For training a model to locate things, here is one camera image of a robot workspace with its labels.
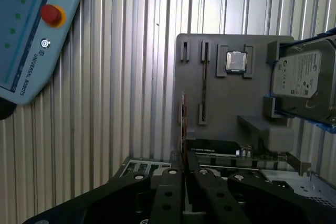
black metal bracket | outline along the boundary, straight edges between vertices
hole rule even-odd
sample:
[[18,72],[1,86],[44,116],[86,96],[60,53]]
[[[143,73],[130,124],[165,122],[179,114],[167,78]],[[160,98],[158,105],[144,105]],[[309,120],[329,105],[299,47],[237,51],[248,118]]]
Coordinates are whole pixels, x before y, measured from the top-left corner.
[[252,202],[245,212],[253,223],[268,223],[270,219],[276,220],[273,223],[283,223],[291,216],[300,223],[332,224],[336,218],[333,209],[244,172],[231,175],[227,183],[230,191],[240,191],[247,202]]
[[28,219],[24,224],[97,223],[97,219],[105,219],[108,216],[111,218],[112,211],[122,215],[122,212],[126,212],[127,207],[130,207],[131,197],[149,189],[150,178],[144,173],[115,177],[105,185]]

gray plastic block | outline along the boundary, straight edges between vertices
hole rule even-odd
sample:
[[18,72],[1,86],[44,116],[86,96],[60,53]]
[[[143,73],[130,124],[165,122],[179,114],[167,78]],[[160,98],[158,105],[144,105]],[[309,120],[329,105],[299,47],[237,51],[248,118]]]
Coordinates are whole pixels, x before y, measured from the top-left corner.
[[279,60],[280,41],[275,40],[267,44],[267,63]]
[[253,78],[255,72],[255,59],[253,46],[245,45],[244,51],[247,52],[246,72],[243,74],[244,78]]
[[262,101],[263,115],[268,118],[283,118],[282,115],[275,113],[275,98],[264,97]]
[[226,52],[228,47],[226,45],[217,46],[217,77],[226,77]]
[[262,116],[239,115],[238,121],[264,142],[271,152],[291,152],[294,145],[294,130],[285,125],[286,121],[267,121]]
[[[261,35],[207,35],[180,34],[176,39],[174,97],[172,110],[172,143],[177,146],[181,134],[179,107],[182,91],[186,94],[187,131],[194,138],[236,141],[246,146],[250,143],[247,130],[237,122],[237,115],[262,116],[263,98],[270,92],[272,69],[267,60],[268,43],[293,41],[289,36]],[[202,103],[204,62],[203,44],[209,43],[206,81],[206,124],[200,124],[199,108]],[[189,48],[189,61],[181,59],[181,45]],[[226,73],[226,52],[253,49],[254,67],[244,74]]]

gray fixture plate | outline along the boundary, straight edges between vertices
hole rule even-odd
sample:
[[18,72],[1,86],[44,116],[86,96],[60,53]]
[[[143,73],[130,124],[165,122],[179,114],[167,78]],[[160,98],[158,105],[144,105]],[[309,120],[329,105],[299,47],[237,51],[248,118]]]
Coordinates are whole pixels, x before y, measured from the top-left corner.
[[[263,97],[270,92],[271,67],[266,64],[267,44],[290,42],[289,36],[180,34],[176,39],[172,142],[181,134],[179,124],[181,93],[187,102],[187,138],[236,141],[249,144],[238,115],[261,116]],[[202,44],[207,42],[209,61],[206,85],[206,120],[199,122],[202,102]],[[246,72],[226,73],[226,51],[246,51]]]

emergency stop button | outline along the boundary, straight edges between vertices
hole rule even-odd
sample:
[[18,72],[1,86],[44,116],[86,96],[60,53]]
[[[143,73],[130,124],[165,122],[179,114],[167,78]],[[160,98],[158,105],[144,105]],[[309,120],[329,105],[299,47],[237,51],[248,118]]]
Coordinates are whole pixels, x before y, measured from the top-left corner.
[[41,8],[41,18],[51,26],[57,26],[62,21],[62,13],[54,5],[44,5]]

